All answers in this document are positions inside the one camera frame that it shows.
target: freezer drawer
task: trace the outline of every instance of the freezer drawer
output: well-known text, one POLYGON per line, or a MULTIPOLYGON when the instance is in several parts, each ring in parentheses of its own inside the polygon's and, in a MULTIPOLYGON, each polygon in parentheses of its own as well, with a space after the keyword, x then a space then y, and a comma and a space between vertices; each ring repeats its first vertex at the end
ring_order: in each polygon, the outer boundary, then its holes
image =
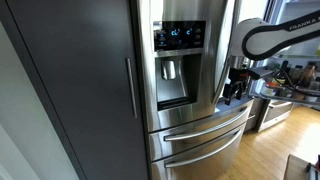
POLYGON ((236 108, 149 135, 150 159, 156 161, 210 141, 246 122, 252 100, 236 108))
POLYGON ((232 164, 244 127, 245 123, 201 146, 152 163, 152 179, 215 179, 232 164))

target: cabinet door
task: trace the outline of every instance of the cabinet door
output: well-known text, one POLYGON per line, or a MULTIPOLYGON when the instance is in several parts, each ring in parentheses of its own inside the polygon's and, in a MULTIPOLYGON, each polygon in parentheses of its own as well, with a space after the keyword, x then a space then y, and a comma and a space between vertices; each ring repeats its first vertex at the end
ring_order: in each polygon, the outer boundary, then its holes
POLYGON ((7 3, 87 179, 147 179, 129 1, 7 3))

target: stainless steel appliance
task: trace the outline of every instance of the stainless steel appliance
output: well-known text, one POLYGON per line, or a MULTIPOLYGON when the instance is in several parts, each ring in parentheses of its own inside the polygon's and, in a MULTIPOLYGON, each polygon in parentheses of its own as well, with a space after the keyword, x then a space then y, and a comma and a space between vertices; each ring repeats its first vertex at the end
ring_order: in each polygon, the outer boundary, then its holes
POLYGON ((215 108, 239 3, 138 1, 152 179, 212 179, 233 160, 252 99, 215 108))
POLYGON ((215 179, 231 165, 253 100, 217 104, 214 115, 150 133, 153 180, 215 179))
POLYGON ((149 132, 213 114, 234 0, 139 0, 149 132))
POLYGON ((257 124, 257 131, 260 132, 289 117, 293 103, 277 100, 267 100, 257 124))

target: wall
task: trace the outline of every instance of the wall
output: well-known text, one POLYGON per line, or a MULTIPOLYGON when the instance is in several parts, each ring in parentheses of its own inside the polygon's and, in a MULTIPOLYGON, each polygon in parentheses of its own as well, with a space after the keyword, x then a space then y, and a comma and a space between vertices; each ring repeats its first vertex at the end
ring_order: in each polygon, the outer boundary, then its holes
POLYGON ((251 18, 263 19, 267 3, 268 0, 242 0, 239 22, 251 18))
MULTIPOLYGON (((41 180, 78 179, 1 23, 0 42, 0 125, 30 165, 30 173, 33 169, 41 180)), ((0 135, 0 142, 5 138, 0 135)), ((17 161, 26 164, 23 158, 17 161)), ((8 163, 0 158, 4 168, 8 163)))
POLYGON ((0 144, 0 180, 39 180, 39 177, 1 125, 0 144))

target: drawer handle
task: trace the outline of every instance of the drawer handle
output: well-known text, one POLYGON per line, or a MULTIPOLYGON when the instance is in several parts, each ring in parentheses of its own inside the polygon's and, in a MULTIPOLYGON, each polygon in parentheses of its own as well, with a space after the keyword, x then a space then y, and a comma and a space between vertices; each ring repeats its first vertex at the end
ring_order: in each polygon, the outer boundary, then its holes
POLYGON ((254 117, 256 117, 256 115, 255 115, 255 114, 249 114, 248 119, 251 119, 251 118, 254 118, 254 117))
POLYGON ((292 104, 291 102, 286 102, 286 103, 282 103, 282 104, 279 104, 279 105, 273 105, 273 104, 270 104, 269 105, 269 108, 280 108, 280 107, 284 107, 284 106, 287 106, 289 104, 292 104))
POLYGON ((234 136, 232 139, 230 139, 226 144, 224 144, 223 146, 219 147, 218 149, 210 152, 209 154, 194 158, 194 159, 190 159, 190 160, 186 160, 186 161, 180 161, 180 162, 174 162, 174 163, 168 163, 165 164, 164 166, 166 168, 173 168, 173 167, 178 167, 178 166, 184 166, 184 165, 188 165, 197 161, 201 161, 203 159, 206 159, 210 156, 213 156, 215 154, 217 154, 218 152, 222 151, 224 148, 228 147, 230 144, 232 144, 242 133, 242 130, 240 129, 234 136))
POLYGON ((202 136, 208 133, 211 133, 213 131, 222 129, 230 124, 232 124, 233 122, 237 121, 238 119, 240 119, 249 109, 246 107, 245 109, 243 109, 242 111, 240 111, 239 114, 237 114, 235 117, 231 118, 230 120, 219 124, 218 126, 206 129, 204 131, 200 131, 200 132, 194 132, 194 133, 186 133, 186 134, 179 134, 179 135, 172 135, 172 136, 165 136, 164 137, 164 141, 178 141, 178 140, 183 140, 183 139, 188 139, 188 138, 192 138, 192 137, 197 137, 197 136, 202 136))

